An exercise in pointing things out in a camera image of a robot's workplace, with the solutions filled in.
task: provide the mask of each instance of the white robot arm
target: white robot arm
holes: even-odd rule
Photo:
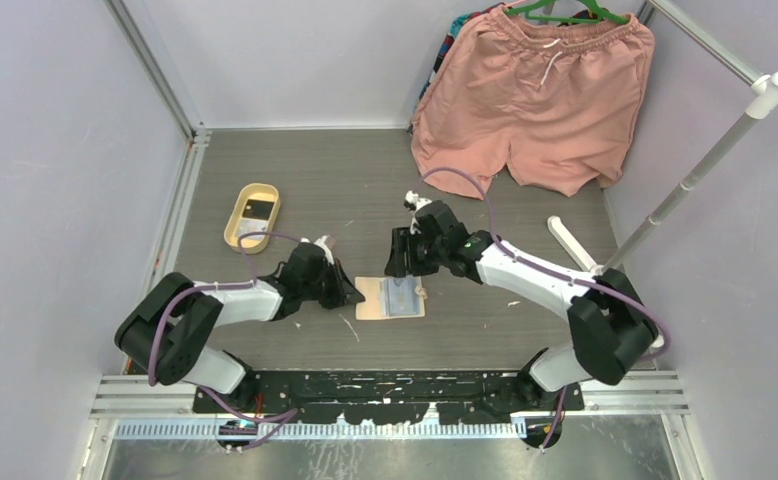
[[[193,282],[184,275],[166,275],[145,297],[115,334],[115,345],[137,365],[148,365],[157,323],[166,306],[182,292],[202,289],[177,303],[157,352],[156,380],[163,385],[184,381],[210,387],[236,408],[253,399],[252,370],[227,352],[206,345],[216,327],[244,321],[274,321],[316,300],[333,309],[361,302],[362,295],[330,251],[327,236],[314,243],[299,243],[277,271],[259,277],[253,286],[231,289]]]
[[[515,292],[569,323],[571,343],[537,353],[519,372],[528,400],[550,398],[565,385],[591,378],[615,385],[657,338],[656,325],[635,309],[575,284],[597,283],[639,302],[623,273],[611,269],[593,276],[497,242],[490,232],[469,233],[441,201],[409,192],[404,205],[414,212],[413,221],[393,230],[386,275],[429,275],[446,267],[455,276]]]

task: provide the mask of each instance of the pole connector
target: pole connector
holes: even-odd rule
[[[778,106],[778,71],[772,75],[763,75],[751,85],[751,89],[757,94],[745,109],[745,113],[757,120],[762,120]]]

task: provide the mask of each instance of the salmon shorts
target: salmon shorts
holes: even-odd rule
[[[413,115],[419,171],[450,166],[488,189],[506,164],[521,185],[564,195],[622,175],[645,94],[654,36],[627,14],[535,26],[496,8],[466,24]],[[480,198],[463,178],[427,183]]]

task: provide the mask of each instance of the metal base plate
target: metal base plate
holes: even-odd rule
[[[516,372],[502,371],[265,371],[256,372],[260,411],[298,409],[310,424],[418,423],[434,407],[441,425],[510,423],[510,414],[554,409],[554,398],[532,404],[516,394]],[[583,410],[580,385],[569,386],[565,410]],[[196,392],[195,413],[223,413]]]

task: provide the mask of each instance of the clothes hanger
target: clothes hanger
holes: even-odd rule
[[[527,5],[518,8],[513,8],[513,5],[518,5],[519,3],[524,3],[524,2],[513,2],[507,5],[508,10],[506,13],[507,15],[518,15],[520,13],[524,13],[524,18],[527,18],[528,20],[553,20],[556,22],[565,22],[565,23],[598,23],[601,20],[610,20],[612,22],[618,23],[619,25],[624,25],[628,22],[626,18],[616,15],[615,13],[610,13],[607,10],[604,10],[603,8],[601,8],[600,5],[598,5],[598,2],[596,2],[595,0],[577,0],[577,1],[582,3],[584,6],[586,6],[587,10],[594,13],[598,17],[597,19],[540,17],[540,16],[529,15],[530,12],[534,10],[538,10],[544,6],[550,5],[555,1],[556,0],[540,0],[532,5]]]

